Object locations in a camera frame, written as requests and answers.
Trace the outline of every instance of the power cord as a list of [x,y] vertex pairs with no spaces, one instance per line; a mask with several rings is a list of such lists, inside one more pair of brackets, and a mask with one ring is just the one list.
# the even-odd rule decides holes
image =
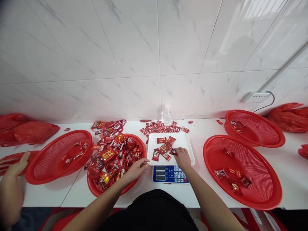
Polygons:
[[273,96],[273,102],[272,102],[271,104],[265,106],[265,107],[268,107],[268,106],[271,106],[271,105],[275,102],[275,96],[274,96],[274,94],[273,94],[272,92],[270,92],[270,91],[266,91],[266,92],[269,92],[269,93]]

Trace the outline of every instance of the red plastic basket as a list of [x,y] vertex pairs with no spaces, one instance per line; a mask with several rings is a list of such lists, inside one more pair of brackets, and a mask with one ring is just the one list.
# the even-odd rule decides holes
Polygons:
[[[30,156],[28,158],[28,165],[31,163],[31,161],[36,157],[37,154],[39,154],[40,151],[30,151]],[[13,165],[13,164],[16,164],[17,162],[20,161],[21,157],[25,154],[25,152],[20,152],[20,153],[16,153],[16,154],[12,154],[12,155],[9,155],[9,156],[6,156],[6,157],[3,157],[2,159],[0,159],[0,161],[2,160],[7,160],[7,159],[17,159],[17,160],[12,160],[12,161],[8,161],[8,162],[5,162],[4,164],[10,164],[10,165]],[[22,173],[20,173],[19,175],[24,175],[26,173],[28,169],[28,166],[25,168],[25,170],[22,171]]]
[[[241,128],[242,134],[238,133],[230,124],[230,121],[245,123]],[[286,139],[282,131],[268,119],[243,110],[233,110],[226,114],[225,130],[230,136],[241,139],[253,147],[278,148],[285,144]]]
[[[81,151],[81,146],[74,145],[77,142],[81,142],[81,145],[88,143],[84,154],[73,160],[68,167],[64,167],[62,158],[65,155],[75,157]],[[26,172],[27,181],[30,184],[45,184],[76,172],[89,160],[93,153],[92,146],[92,136],[86,130],[71,131],[58,137],[44,147],[30,163]]]
[[[223,153],[224,148],[235,153],[234,159]],[[259,152],[241,140],[227,135],[212,136],[204,144],[203,157],[212,177],[235,200],[257,210],[271,210],[280,204],[282,188],[275,170]],[[234,194],[227,179],[220,181],[213,172],[223,168],[230,180],[236,181],[229,167],[252,181],[247,189],[237,181],[243,196]]]
[[[131,138],[134,142],[136,142],[136,144],[139,145],[139,149],[142,151],[142,158],[145,158],[145,155],[146,155],[146,149],[145,149],[145,145],[143,143],[143,141],[136,135],[133,135],[133,134],[124,134],[124,137],[125,138]],[[125,187],[125,189],[123,190],[122,194],[123,195],[124,193],[126,193],[128,190],[130,190],[134,185],[135,183],[138,181],[139,177],[134,180],[133,182],[131,182],[129,185],[127,185]],[[89,189],[90,191],[93,193],[94,196],[96,197],[99,197],[103,192],[102,190],[97,187],[96,183],[97,183],[97,180],[93,180],[93,179],[90,179],[87,177],[87,180],[88,180],[88,186],[89,186]]]

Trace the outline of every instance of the person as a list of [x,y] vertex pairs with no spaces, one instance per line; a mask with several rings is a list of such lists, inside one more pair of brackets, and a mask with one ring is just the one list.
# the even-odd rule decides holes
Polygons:
[[7,164],[12,159],[0,161],[0,168],[6,170],[0,182],[0,230],[39,230],[52,211],[50,207],[23,208],[24,193],[18,176],[27,167],[29,156],[26,151],[13,165]]
[[[213,231],[244,231],[225,203],[191,166],[187,150],[181,147],[175,150],[178,154],[175,156],[177,165],[189,180],[210,228]],[[198,230],[185,206],[159,189],[140,195],[126,209],[109,216],[123,189],[148,168],[148,162],[143,158],[133,163],[123,177],[84,208],[63,231]]]

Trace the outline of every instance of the person's left hand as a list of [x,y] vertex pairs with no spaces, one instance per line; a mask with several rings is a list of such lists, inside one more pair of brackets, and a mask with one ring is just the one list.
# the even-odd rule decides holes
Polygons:
[[27,167],[29,156],[30,156],[30,152],[26,151],[18,163],[9,166],[4,176],[5,177],[9,177],[9,176],[17,177]]
[[134,162],[122,178],[126,179],[128,183],[136,180],[141,175],[141,173],[147,169],[149,166],[148,162],[150,161],[146,158],[142,158]]

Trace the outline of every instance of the electrical outlet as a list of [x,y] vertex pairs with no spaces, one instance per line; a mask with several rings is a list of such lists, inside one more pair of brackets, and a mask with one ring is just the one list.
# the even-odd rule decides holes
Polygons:
[[270,96],[270,93],[268,92],[250,92],[244,99],[244,103],[262,103],[265,100],[267,100]]

